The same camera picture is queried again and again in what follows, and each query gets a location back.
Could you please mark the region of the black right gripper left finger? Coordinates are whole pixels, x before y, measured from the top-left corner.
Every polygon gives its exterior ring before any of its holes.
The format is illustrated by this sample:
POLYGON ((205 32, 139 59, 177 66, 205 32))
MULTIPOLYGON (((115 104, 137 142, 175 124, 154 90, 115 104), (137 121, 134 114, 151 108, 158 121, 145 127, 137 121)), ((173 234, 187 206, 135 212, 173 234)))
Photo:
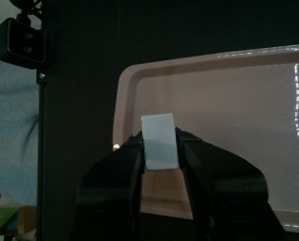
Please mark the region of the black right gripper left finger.
POLYGON ((143 173, 143 138, 138 133, 83 177, 70 241, 139 241, 143 173))

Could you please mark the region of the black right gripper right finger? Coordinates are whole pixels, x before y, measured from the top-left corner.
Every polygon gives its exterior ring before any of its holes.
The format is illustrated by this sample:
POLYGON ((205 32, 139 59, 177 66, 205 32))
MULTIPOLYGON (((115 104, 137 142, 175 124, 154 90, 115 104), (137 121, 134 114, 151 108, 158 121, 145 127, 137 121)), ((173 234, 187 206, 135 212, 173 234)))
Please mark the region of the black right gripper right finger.
POLYGON ((263 172, 191 133, 177 139, 199 241, 286 241, 263 172))

